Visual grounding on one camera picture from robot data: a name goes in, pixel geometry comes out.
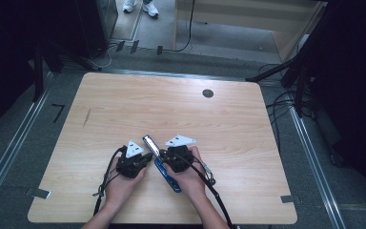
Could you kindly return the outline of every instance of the person's foot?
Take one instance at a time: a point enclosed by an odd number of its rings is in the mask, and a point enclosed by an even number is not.
[[[149,4],[143,4],[142,10],[144,12],[147,12],[150,15],[150,17],[153,17],[153,18],[157,18],[157,16],[159,15],[159,12],[158,12],[157,8],[155,7],[155,5],[153,4],[153,2],[150,2]]]
[[[123,12],[130,13],[133,10],[133,7],[136,5],[136,0],[125,0],[123,5]]]

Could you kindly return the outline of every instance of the white sneaker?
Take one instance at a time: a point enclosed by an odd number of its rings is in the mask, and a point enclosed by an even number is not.
[[[132,12],[133,7],[136,5],[136,0],[125,0],[123,5],[123,12],[130,13]]]
[[[147,12],[151,17],[157,17],[159,15],[159,12],[153,2],[150,2],[149,4],[143,4],[142,10],[144,12]]]

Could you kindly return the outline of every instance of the blue handle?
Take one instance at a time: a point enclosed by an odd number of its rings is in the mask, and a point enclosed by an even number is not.
[[[171,185],[172,189],[175,193],[180,193],[182,190],[180,189],[179,184],[177,181],[168,175],[166,168],[163,166],[162,161],[159,158],[156,158],[154,160],[154,164],[158,168],[159,172],[162,174],[163,178],[166,179],[166,181]]]

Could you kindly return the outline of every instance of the mounting hole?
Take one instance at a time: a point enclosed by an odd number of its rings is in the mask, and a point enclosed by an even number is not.
[[[203,91],[203,95],[204,95],[204,97],[210,98],[210,97],[214,96],[214,93],[210,89],[206,89],[206,90]]]

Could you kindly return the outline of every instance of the white triangular marker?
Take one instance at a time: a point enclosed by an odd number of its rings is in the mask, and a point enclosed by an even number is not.
[[[127,148],[126,158],[130,158],[130,157],[139,155],[142,152],[144,152],[144,150],[141,147],[139,147],[137,144],[135,144],[135,142],[130,140],[129,141],[129,146]]]
[[[183,136],[183,135],[177,135],[174,138],[172,138],[169,141],[165,142],[165,145],[167,146],[173,146],[173,147],[177,147],[177,146],[182,146],[182,145],[189,145],[189,144],[193,144],[195,143],[195,139]]]

